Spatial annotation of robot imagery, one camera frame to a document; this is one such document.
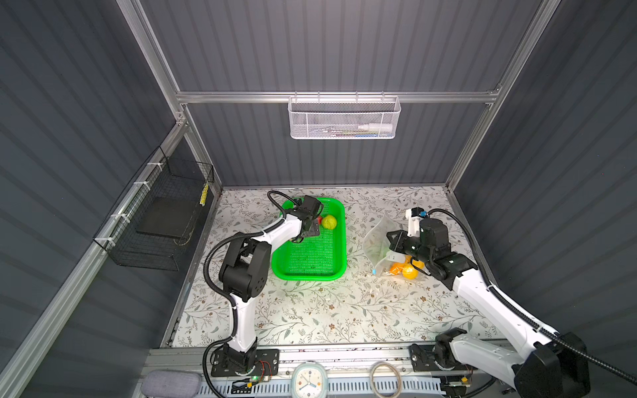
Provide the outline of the clear zip top bag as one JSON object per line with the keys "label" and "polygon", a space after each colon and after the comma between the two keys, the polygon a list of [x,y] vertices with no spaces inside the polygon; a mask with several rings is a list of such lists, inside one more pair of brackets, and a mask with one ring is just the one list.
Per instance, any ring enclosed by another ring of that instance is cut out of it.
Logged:
{"label": "clear zip top bag", "polygon": [[372,275],[376,277],[393,276],[391,267],[399,265],[398,275],[402,267],[411,263],[411,257],[390,248],[389,232],[401,232],[401,226],[384,214],[380,221],[368,232],[363,239],[363,254],[372,265]]}

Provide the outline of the light green fruit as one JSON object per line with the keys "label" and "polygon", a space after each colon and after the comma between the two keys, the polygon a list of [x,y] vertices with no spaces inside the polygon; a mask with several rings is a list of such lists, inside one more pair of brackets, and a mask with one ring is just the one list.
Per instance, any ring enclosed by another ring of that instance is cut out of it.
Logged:
{"label": "light green fruit", "polygon": [[338,226],[338,220],[335,216],[327,215],[321,220],[321,227],[326,230],[333,231]]}

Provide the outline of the orange carrot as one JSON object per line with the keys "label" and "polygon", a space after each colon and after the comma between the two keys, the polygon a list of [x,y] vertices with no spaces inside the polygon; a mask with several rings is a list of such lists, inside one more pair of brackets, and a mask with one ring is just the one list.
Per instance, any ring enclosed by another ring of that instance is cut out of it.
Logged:
{"label": "orange carrot", "polygon": [[401,275],[404,267],[404,263],[393,263],[390,267],[389,273],[391,275]]}

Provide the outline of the green plastic basket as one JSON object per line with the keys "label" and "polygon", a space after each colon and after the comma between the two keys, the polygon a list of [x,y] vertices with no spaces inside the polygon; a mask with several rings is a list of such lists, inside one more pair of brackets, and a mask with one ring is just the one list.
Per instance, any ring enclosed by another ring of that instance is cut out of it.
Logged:
{"label": "green plastic basket", "polygon": [[319,227],[319,235],[305,237],[300,243],[285,242],[272,254],[271,268],[282,280],[332,281],[347,268],[347,222],[343,204],[334,198],[320,197],[322,217],[332,216],[333,230]]}

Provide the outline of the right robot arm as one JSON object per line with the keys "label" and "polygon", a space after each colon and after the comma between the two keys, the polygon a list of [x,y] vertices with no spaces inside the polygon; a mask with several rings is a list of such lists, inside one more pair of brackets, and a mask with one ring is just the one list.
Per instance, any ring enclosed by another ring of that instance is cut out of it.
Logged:
{"label": "right robot arm", "polygon": [[484,267],[455,252],[444,222],[420,207],[406,211],[408,229],[382,233],[391,254],[423,263],[419,272],[442,283],[491,321],[511,344],[505,350],[451,328],[436,337],[433,358],[442,370],[469,365],[514,388],[521,397],[584,397],[591,391],[587,348],[560,334],[489,281]]}

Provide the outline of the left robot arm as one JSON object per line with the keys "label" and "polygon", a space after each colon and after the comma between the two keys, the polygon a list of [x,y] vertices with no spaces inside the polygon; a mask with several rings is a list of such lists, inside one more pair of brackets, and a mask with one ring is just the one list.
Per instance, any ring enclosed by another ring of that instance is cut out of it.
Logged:
{"label": "left robot arm", "polygon": [[232,309],[231,336],[223,344],[223,352],[241,373],[252,369],[256,362],[256,299],[265,288],[272,254],[286,242],[300,239],[323,210],[315,197],[293,199],[283,192],[267,192],[270,200],[275,195],[288,199],[293,206],[284,209],[277,203],[280,216],[275,222],[258,232],[232,236],[219,271],[222,294],[229,298]]}

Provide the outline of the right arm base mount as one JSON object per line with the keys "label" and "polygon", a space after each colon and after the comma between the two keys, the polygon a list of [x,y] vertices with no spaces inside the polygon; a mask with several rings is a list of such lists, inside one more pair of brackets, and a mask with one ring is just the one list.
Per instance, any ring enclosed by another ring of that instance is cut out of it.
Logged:
{"label": "right arm base mount", "polygon": [[473,373],[474,366],[460,364],[451,355],[440,357],[435,343],[413,343],[408,347],[409,359],[414,371],[466,371]]}

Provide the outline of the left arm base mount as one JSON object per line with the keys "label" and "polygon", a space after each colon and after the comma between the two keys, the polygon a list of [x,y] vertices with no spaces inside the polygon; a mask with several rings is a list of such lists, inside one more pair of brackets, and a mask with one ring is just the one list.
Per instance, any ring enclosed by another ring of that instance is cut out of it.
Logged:
{"label": "left arm base mount", "polygon": [[247,353],[239,353],[223,346],[212,352],[209,362],[209,374],[213,377],[276,376],[280,350],[254,348]]}

